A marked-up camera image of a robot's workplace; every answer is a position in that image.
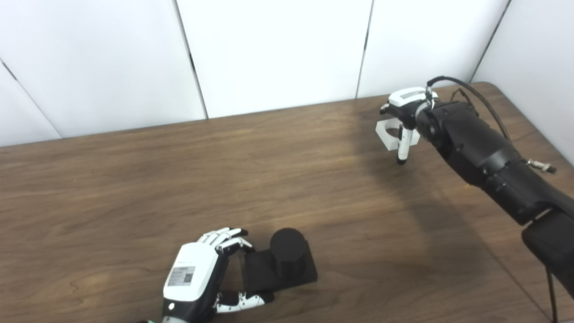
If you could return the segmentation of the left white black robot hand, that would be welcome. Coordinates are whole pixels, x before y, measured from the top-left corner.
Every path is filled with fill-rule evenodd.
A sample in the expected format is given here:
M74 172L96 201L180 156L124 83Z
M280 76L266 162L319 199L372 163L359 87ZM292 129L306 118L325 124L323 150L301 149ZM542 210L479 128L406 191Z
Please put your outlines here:
M215 315L272 303L272 292L230 292L221 289L230 256L255 252L248 231L224 227L204 233L179 249L163 288L162 321L209 323Z

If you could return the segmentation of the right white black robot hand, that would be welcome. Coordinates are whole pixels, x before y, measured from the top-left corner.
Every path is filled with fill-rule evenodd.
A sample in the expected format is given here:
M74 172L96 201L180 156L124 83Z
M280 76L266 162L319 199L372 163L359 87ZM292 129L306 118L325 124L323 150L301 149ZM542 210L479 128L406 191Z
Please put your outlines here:
M396 162L404 165L409 150L420 139L417 131L418 114L433 108L439 99L429 87L411 87L393 92L379 109L379 114L389 114L376 127L377 134L389 151L396 150Z

